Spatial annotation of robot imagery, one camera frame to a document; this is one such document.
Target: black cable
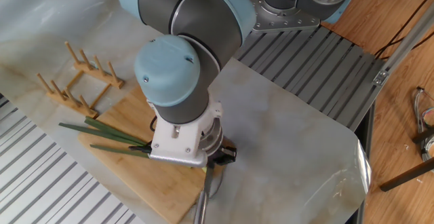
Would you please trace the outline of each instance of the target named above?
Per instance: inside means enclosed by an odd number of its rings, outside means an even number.
[[[419,43],[417,43],[417,44],[412,48],[412,50],[416,49],[417,47],[419,47],[420,45],[422,45],[424,42],[428,41],[430,38],[432,38],[432,36],[434,36],[434,31],[433,31],[431,34],[429,34],[428,37],[424,38],[422,41],[420,41]],[[380,58],[380,59],[387,59],[387,58],[390,58],[390,56],[383,57],[383,58]]]
[[[128,149],[130,151],[141,151],[143,153],[151,153],[152,152],[151,142],[149,142],[145,146],[129,146]]]
[[[410,21],[415,17],[415,15],[419,12],[419,10],[423,7],[423,5],[427,2],[428,0],[424,0],[417,8],[416,10],[413,12],[413,14],[408,18],[407,22],[398,30],[398,32],[395,34],[395,36],[390,40],[390,42],[385,45],[384,47],[380,48],[377,53],[375,54],[376,57],[375,59],[380,58],[381,54],[390,46],[395,45],[396,43],[399,43],[403,40],[403,38],[401,38],[398,41],[393,42],[393,40],[395,40],[395,38],[398,37],[398,35],[405,29],[405,27],[410,23]]]
[[[154,118],[152,119],[152,121],[151,121],[151,124],[149,125],[149,128],[151,129],[151,131],[155,131],[155,129],[154,129],[154,123],[155,123],[155,121],[157,120],[157,116],[154,116]]]

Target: plastic sheet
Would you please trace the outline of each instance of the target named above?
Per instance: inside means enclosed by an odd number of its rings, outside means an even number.
[[[71,80],[76,70],[65,41],[89,57],[110,60],[127,86],[102,99],[97,109],[104,111],[135,84],[128,82],[134,80],[134,58],[160,33],[122,10],[118,0],[0,0],[0,14],[0,92],[104,185],[114,183],[78,143],[62,145],[65,133],[56,123],[82,117],[46,98],[35,73],[59,86]],[[104,86],[80,82],[71,92],[85,92],[85,99]],[[209,204],[206,223],[344,223],[357,210],[370,167],[350,130],[236,60],[210,90],[222,101],[223,130],[239,155]],[[119,194],[119,186],[108,189],[145,223],[164,223],[149,207]]]

